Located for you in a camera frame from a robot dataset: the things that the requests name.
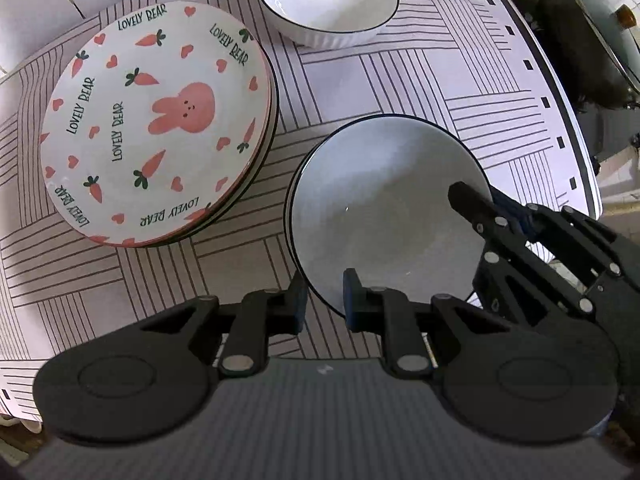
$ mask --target pink bunny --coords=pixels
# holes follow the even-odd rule
[[[209,85],[191,83],[180,90],[177,97],[158,99],[151,109],[164,115],[149,123],[150,134],[165,134],[174,128],[199,134],[213,121],[216,100]]]

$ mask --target stack of plates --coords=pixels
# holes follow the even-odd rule
[[[95,242],[180,240],[251,184],[277,110],[271,63],[233,16],[191,2],[140,9],[62,73],[40,135],[47,191]]]

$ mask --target tablecloth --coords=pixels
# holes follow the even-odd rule
[[[564,204],[597,218],[602,204],[575,116],[510,0],[401,0],[385,31],[343,50],[313,50],[266,24],[258,0],[189,0],[228,10],[273,61],[280,113],[272,149],[245,195],[203,232],[152,249],[100,246],[66,224],[38,161],[46,104],[75,53],[149,4],[123,0],[34,54],[0,83],[0,411],[40,419],[31,386],[47,359],[196,295],[239,301],[289,283],[282,207],[304,155],[336,128],[379,112],[454,133],[491,183],[522,203]],[[534,247],[541,257],[548,257]],[[311,297],[299,336],[270,354],[380,354],[371,334]]]

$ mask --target black pot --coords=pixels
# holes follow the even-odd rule
[[[630,31],[625,30],[635,24],[628,7],[612,13],[604,0],[539,0],[537,14],[545,33],[570,65],[569,73],[575,78],[572,86],[603,107],[640,105],[640,73],[636,75],[634,70],[636,62],[640,66],[640,51],[629,41]]]

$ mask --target brown lid knob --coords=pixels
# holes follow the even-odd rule
[[[618,7],[618,10],[616,11],[616,18],[618,19],[618,23],[622,25],[622,28],[631,28],[638,24],[638,22],[636,22],[634,12],[626,5]]]

